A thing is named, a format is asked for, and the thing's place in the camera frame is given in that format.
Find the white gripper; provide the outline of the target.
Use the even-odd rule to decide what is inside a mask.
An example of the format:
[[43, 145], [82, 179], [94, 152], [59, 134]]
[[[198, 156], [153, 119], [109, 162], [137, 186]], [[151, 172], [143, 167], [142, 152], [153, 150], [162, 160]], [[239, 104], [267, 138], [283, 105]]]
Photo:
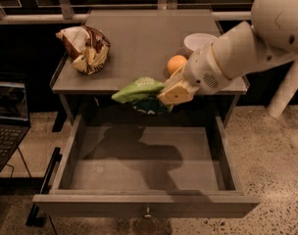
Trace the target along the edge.
[[177, 69], [170, 77], [172, 86], [161, 91], [157, 98], [164, 105], [189, 102], [199, 90], [201, 94], [213, 95], [228, 87], [232, 80], [225, 77], [212, 54], [211, 42], [193, 52], [185, 67]]

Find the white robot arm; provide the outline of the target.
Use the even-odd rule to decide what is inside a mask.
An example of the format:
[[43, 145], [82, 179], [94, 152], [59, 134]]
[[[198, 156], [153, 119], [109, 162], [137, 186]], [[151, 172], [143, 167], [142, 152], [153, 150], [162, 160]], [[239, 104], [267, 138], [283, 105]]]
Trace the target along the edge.
[[157, 98], [179, 105], [196, 94], [214, 95], [247, 73], [297, 61], [298, 0], [254, 0], [251, 21], [198, 46]]

